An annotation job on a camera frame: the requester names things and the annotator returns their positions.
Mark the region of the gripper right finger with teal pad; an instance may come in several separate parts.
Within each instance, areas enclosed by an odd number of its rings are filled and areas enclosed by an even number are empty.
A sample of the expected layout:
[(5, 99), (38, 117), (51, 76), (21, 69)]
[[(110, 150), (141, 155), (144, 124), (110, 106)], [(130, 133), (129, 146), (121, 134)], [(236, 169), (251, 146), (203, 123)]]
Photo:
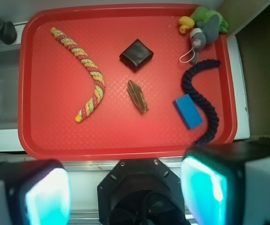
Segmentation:
[(270, 225), (270, 142), (191, 147), (180, 179), (198, 224)]

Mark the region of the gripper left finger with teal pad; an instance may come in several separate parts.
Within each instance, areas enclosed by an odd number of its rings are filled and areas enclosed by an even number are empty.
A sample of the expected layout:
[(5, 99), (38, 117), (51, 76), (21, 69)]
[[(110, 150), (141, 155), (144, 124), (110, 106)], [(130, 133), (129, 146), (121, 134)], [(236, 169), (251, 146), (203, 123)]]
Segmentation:
[(0, 225), (66, 225), (69, 173), (55, 159), (0, 162)]

